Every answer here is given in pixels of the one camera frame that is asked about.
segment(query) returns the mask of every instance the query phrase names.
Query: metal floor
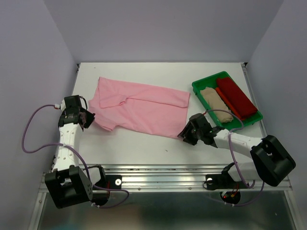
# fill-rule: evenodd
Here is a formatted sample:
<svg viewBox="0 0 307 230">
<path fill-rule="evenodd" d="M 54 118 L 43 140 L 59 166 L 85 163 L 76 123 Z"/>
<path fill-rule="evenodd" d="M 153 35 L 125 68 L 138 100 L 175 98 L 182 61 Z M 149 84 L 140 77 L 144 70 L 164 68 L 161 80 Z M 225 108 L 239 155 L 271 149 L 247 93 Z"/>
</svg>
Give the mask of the metal floor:
<svg viewBox="0 0 307 230">
<path fill-rule="evenodd" d="M 241 203 L 257 194 L 243 192 Z M 110 203 L 123 194 L 113 194 Z M 229 207 L 208 193 L 133 193 L 123 205 L 97 209 L 83 203 L 57 209 L 49 194 L 40 230 L 292 230 L 295 229 L 283 191 L 264 191 L 246 207 Z"/>
</svg>

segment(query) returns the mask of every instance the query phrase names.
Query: beige folded cloth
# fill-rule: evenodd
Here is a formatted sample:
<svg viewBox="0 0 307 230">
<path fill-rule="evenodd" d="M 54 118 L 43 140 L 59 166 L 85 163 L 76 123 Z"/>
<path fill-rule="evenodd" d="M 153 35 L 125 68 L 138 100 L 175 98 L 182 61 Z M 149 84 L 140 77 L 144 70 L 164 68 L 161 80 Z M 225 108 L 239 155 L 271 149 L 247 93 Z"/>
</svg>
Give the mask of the beige folded cloth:
<svg viewBox="0 0 307 230">
<path fill-rule="evenodd" d="M 227 105 L 223 102 L 215 89 L 207 87 L 206 89 L 201 90 L 201 95 L 209 104 L 211 109 L 223 109 L 230 112 Z M 214 113 L 221 123 L 231 122 L 234 119 L 230 114 L 225 112 L 214 111 Z"/>
</svg>

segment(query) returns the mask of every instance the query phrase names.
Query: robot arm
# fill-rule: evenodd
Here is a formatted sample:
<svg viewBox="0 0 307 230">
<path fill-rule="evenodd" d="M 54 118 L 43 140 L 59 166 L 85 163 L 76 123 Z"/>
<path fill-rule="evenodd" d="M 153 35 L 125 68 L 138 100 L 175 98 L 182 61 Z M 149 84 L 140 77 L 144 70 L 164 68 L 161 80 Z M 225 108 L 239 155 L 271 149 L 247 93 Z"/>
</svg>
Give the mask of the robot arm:
<svg viewBox="0 0 307 230">
<path fill-rule="evenodd" d="M 59 119 L 60 143 L 79 150 L 84 128 L 94 121 L 94 114 L 82 107 L 80 96 L 65 97 L 59 106 L 62 114 Z M 229 131 L 216 126 L 212 127 L 203 114 L 196 114 L 178 135 L 184 142 L 196 145 L 198 140 L 216 148 L 229 149 Z M 253 162 L 240 165 L 245 180 L 262 179 L 271 186 L 277 186 L 295 167 L 294 160 L 284 149 L 277 138 L 251 138 L 231 134 L 233 151 L 252 158 Z M 93 185 L 116 190 L 121 188 L 121 175 L 105 175 L 101 165 L 91 169 L 91 180 L 79 167 L 79 159 L 65 146 L 59 146 L 52 172 L 45 175 L 45 183 L 57 208 L 68 207 L 86 201 L 104 205 L 108 194 L 93 194 Z M 232 189 L 234 185 L 245 188 L 234 163 L 224 168 L 221 174 L 206 176 L 206 189 Z"/>
<path fill-rule="evenodd" d="M 212 127 L 203 114 L 193 115 L 183 131 L 178 135 L 184 142 L 196 145 L 198 140 L 216 148 L 230 149 L 229 131 L 223 127 Z M 252 138 L 231 134 L 233 151 L 252 158 L 253 162 L 240 165 L 245 180 L 263 180 L 277 186 L 296 166 L 294 160 L 274 136 Z M 233 188 L 241 181 L 234 163 L 228 165 L 221 174 L 208 175 L 212 179 L 207 184 L 209 190 Z"/>
<path fill-rule="evenodd" d="M 84 128 L 94 121 L 94 115 L 84 109 L 82 97 L 65 97 L 61 103 L 62 114 L 59 118 L 60 143 L 79 151 L 79 143 Z M 93 184 L 106 184 L 106 175 L 100 165 L 89 169 L 91 180 L 79 167 L 78 157 L 68 148 L 59 146 L 55 156 L 52 172 L 45 175 L 45 183 L 57 208 L 68 207 L 95 199 Z M 100 195 L 101 205 L 108 201 Z"/>
</svg>

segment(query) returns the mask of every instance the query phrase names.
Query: green tray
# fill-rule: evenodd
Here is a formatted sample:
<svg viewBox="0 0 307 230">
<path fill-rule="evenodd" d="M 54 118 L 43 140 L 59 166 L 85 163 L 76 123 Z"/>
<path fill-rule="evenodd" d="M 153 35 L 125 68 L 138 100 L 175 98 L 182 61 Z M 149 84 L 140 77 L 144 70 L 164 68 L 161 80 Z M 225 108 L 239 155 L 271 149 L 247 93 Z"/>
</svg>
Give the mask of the green tray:
<svg viewBox="0 0 307 230">
<path fill-rule="evenodd" d="M 201 95 L 201 90 L 204 90 L 206 87 L 210 88 L 217 88 L 216 79 L 217 78 L 226 78 L 230 77 L 229 74 L 225 71 L 211 75 L 207 78 L 203 78 L 201 80 L 197 80 L 192 83 L 193 91 L 195 92 L 195 95 L 198 97 L 198 99 L 201 101 L 202 105 L 205 107 L 206 110 L 211 109 L 208 103 L 205 101 L 205 99 Z M 212 120 L 215 122 L 217 126 L 224 127 L 228 130 L 232 128 L 239 128 L 241 127 L 240 122 L 237 119 L 234 119 L 232 122 L 227 123 L 221 123 L 214 112 L 210 112 L 209 115 L 211 116 Z M 254 124 L 257 121 L 260 121 L 263 118 L 262 114 L 258 111 L 253 116 L 247 118 L 243 121 L 244 127 Z"/>
</svg>

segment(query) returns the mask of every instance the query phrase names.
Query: screw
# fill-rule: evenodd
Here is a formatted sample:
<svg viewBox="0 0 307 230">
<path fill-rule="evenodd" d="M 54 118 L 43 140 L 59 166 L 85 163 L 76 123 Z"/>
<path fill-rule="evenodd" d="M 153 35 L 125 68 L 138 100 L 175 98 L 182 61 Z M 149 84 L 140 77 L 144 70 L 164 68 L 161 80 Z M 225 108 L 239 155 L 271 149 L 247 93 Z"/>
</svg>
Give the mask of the screw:
<svg viewBox="0 0 307 230">
<path fill-rule="evenodd" d="M 207 179 L 207 184 L 213 184 L 213 179 L 212 178 L 208 178 Z"/>
<path fill-rule="evenodd" d="M 120 179 L 117 179 L 117 180 L 115 181 L 115 184 L 116 184 L 117 186 L 121 185 L 121 180 L 120 180 Z"/>
</svg>

